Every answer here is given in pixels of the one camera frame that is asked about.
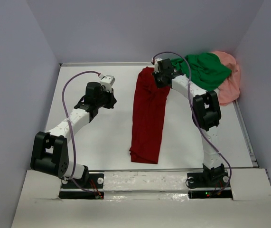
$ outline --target pink cloth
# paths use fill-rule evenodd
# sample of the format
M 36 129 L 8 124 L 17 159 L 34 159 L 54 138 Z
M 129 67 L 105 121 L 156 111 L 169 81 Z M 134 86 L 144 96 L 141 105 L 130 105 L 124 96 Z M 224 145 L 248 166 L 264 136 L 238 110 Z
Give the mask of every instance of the pink cloth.
M 218 99 L 221 106 L 226 106 L 240 95 L 240 67 L 235 58 L 223 51 L 214 51 L 221 63 L 232 70 L 231 75 L 219 86 Z

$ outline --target dark red fabric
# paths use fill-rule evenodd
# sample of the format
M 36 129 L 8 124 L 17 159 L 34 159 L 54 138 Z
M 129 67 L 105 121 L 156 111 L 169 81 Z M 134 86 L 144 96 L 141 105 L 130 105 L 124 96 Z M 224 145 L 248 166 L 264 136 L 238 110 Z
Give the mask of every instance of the dark red fabric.
M 162 141 L 165 105 L 170 87 L 158 89 L 146 67 L 137 79 L 133 103 L 130 155 L 132 162 L 157 164 Z

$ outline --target purple cable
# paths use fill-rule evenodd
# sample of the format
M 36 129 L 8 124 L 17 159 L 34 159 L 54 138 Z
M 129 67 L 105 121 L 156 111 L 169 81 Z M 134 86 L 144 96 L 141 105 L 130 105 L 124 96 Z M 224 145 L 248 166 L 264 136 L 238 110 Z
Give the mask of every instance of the purple cable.
M 72 147 L 73 147 L 73 169 L 72 169 L 72 173 L 71 173 L 71 176 L 69 177 L 69 179 L 70 179 L 71 181 L 73 181 L 74 184 L 75 184 L 78 188 L 80 188 L 81 190 L 87 191 L 87 192 L 92 192 L 92 191 L 86 190 L 86 189 L 82 188 L 81 186 L 79 186 L 79 184 L 77 184 L 76 181 L 73 179 L 73 175 L 74 175 L 74 173 L 75 173 L 75 168 L 76 168 L 76 147 L 75 147 L 75 139 L 74 139 L 74 134 L 73 134 L 73 128 L 72 128 L 71 122 L 70 122 L 70 120 L 69 120 L 69 113 L 68 113 L 68 111 L 67 111 L 67 107 L 66 107 L 66 105 L 65 105 L 65 89 L 66 89 L 66 87 L 68 86 L 68 84 L 69 84 L 74 78 L 76 78 L 76 77 L 78 77 L 78 76 L 80 76 L 80 75 L 83 75 L 83 74 L 87 74 L 87 73 L 95 73 L 95 74 L 97 74 L 97 75 L 100 75 L 100 74 L 101 74 L 101 73 L 98 73 L 98 72 L 96 72 L 96 71 L 90 70 L 90 71 L 84 71 L 84 72 L 81 72 L 81 73 L 79 73 L 79 74 L 73 76 L 73 77 L 70 78 L 70 79 L 66 82 L 66 84 L 64 85 L 63 91 L 62 91 L 62 93 L 61 93 L 61 100 L 62 100 L 62 102 L 63 102 L 63 107 L 64 107 L 64 110 L 65 110 L 65 116 L 66 116 L 67 121 L 68 121 L 69 129 L 70 129 L 70 135 L 71 135 L 71 141 L 72 141 Z
M 181 57 L 183 60 L 184 60 L 184 62 L 185 63 L 187 63 L 187 66 L 188 66 L 188 69 L 189 69 L 189 82 L 188 82 L 188 101 L 189 101 L 189 105 L 190 105 L 190 108 L 191 108 L 191 112 L 192 112 L 192 114 L 193 114 L 193 117 L 194 117 L 194 121 L 195 121 L 195 124 L 196 124 L 196 126 L 197 126 L 197 128 L 198 128 L 198 130 L 200 131 L 200 133 L 201 133 L 201 135 L 203 136 L 203 138 L 207 141 L 207 143 L 221 156 L 221 158 L 227 163 L 227 165 L 228 165 L 228 168 L 229 168 L 229 172 L 230 172 L 230 175 L 229 175 L 229 178 L 228 178 L 228 181 L 227 181 L 227 183 L 225 184 L 225 186 L 222 188 L 222 189 L 220 189 L 216 194 L 218 194 L 218 193 L 220 193 L 220 192 L 222 192 L 225 188 L 227 188 L 227 186 L 229 185 L 229 183 L 230 183 L 230 179 L 231 179 L 231 174 L 232 174 L 232 169 L 231 169 L 231 166 L 230 166 L 230 163 L 227 161 L 227 159 L 220 153 L 220 151 L 216 148 L 216 146 L 214 146 L 213 144 L 212 144 L 212 142 L 210 142 L 208 139 L 207 139 L 207 137 L 204 135 L 204 133 L 203 133 L 203 131 L 202 131 L 202 129 L 200 128 L 200 127 L 198 127 L 199 126 L 199 124 L 198 124 L 198 120 L 197 120 L 197 118 L 196 118 L 196 115 L 194 114 L 194 110 L 193 110 L 193 107 L 192 107 L 192 103 L 191 103 L 191 99 L 190 99 L 190 82 L 191 82 L 191 76 L 192 76 L 192 73 L 191 73 L 191 68 L 190 68 L 190 65 L 189 65 L 189 63 L 188 63 L 188 61 L 184 58 L 184 57 L 182 57 L 181 55 L 179 55 L 179 54 L 177 54 L 177 53 L 175 53 L 175 52 L 171 52 L 171 51 L 163 51 L 163 52 L 160 52 L 160 53 L 158 53 L 158 54 L 156 54 L 153 58 L 152 58 L 152 64 L 154 64 L 154 59 L 155 59 L 155 57 L 156 56 L 158 56 L 158 55 L 161 55 L 161 54 L 164 54 L 164 53 L 171 53 L 171 54 L 174 54 L 174 55 L 177 55 L 177 56 L 179 56 L 179 57 Z

